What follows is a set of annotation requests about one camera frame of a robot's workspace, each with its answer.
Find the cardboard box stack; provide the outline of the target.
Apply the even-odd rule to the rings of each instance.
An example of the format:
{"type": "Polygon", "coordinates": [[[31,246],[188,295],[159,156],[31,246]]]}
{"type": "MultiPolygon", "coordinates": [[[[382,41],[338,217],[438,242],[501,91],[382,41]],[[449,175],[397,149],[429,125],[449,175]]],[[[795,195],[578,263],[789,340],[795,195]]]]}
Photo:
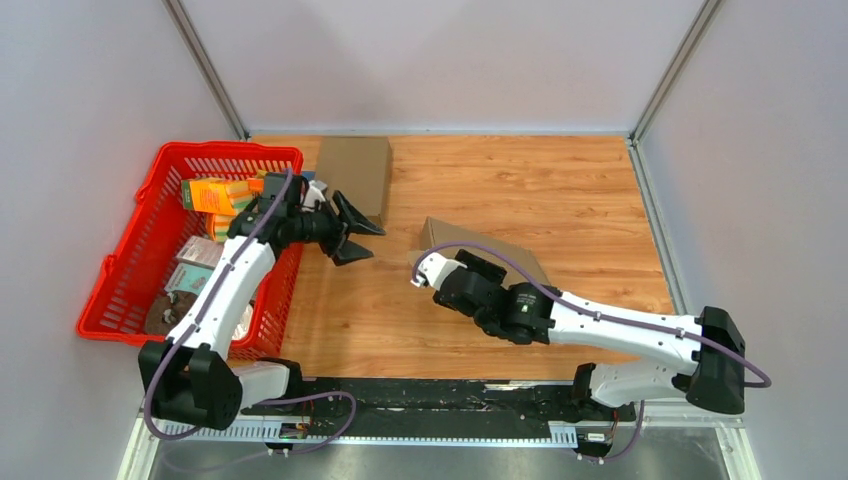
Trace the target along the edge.
{"type": "MultiPolygon", "coordinates": [[[[407,253],[408,263],[413,265],[424,250],[450,242],[473,243],[495,250],[519,265],[539,283],[550,285],[547,274],[531,250],[433,217],[426,218],[419,235],[417,246],[407,253]]],[[[516,268],[504,262],[499,257],[474,247],[461,246],[460,248],[504,268],[506,270],[506,275],[502,282],[504,287],[525,281],[525,278],[516,268]]],[[[447,258],[454,258],[460,248],[446,248],[440,250],[439,253],[447,258]]]]}

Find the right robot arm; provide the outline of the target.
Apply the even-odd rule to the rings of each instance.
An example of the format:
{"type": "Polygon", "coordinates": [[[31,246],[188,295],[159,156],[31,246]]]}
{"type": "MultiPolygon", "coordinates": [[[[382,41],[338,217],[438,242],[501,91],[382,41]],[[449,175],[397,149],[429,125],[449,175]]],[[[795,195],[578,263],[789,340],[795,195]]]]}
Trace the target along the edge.
{"type": "Polygon", "coordinates": [[[614,307],[518,272],[523,281],[507,286],[505,269],[495,263],[465,249],[452,258],[430,249],[414,262],[411,282],[433,289],[436,304],[471,318],[485,334],[513,344],[584,345],[635,356],[577,367],[570,404],[583,418],[666,398],[719,414],[744,412],[746,342],[726,310],[706,306],[698,315],[672,315],[614,307]]]}

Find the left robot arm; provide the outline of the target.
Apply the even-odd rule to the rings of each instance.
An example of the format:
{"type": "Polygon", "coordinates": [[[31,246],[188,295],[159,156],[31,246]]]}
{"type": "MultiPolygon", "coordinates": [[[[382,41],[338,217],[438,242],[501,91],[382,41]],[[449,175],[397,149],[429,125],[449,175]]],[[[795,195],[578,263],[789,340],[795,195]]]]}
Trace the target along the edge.
{"type": "Polygon", "coordinates": [[[210,279],[162,341],[147,341],[138,356],[144,384],[143,418],[160,439],[158,419],[224,430],[245,408],[266,401],[283,415],[304,405],[297,363],[270,357],[237,369],[228,363],[232,337],[262,281],[287,248],[314,243],[337,266],[372,257],[351,235],[384,235],[342,192],[330,197],[318,180],[287,169],[269,173],[263,190],[231,222],[210,279]]]}

